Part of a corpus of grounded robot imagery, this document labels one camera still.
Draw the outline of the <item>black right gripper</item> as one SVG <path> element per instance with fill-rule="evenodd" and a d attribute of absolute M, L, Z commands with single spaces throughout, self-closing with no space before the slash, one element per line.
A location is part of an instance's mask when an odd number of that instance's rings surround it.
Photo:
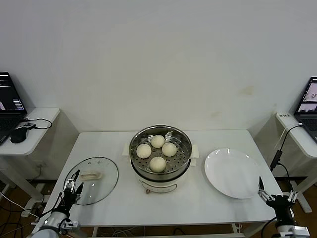
<path fill-rule="evenodd" d="M 298 196 L 297 191 L 290 191 L 288 196 L 270 195 L 265 191 L 264 183 L 261 177 L 259 177 L 258 187 L 259 197 L 263 201 L 266 201 L 266 205 L 274 209 L 278 223 L 295 223 L 291 213 L 291 208 L 296 203 Z"/>

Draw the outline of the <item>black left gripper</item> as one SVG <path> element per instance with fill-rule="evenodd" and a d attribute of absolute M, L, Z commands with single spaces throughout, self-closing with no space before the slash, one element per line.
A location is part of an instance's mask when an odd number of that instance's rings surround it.
<path fill-rule="evenodd" d="M 73 204 L 75 204 L 82 193 L 84 183 L 82 182 L 78 188 L 75 190 L 75 182 L 79 177 L 80 170 L 77 170 L 70 178 L 66 180 L 63 188 L 63 198 L 62 205 L 64 208 L 71 208 Z"/>

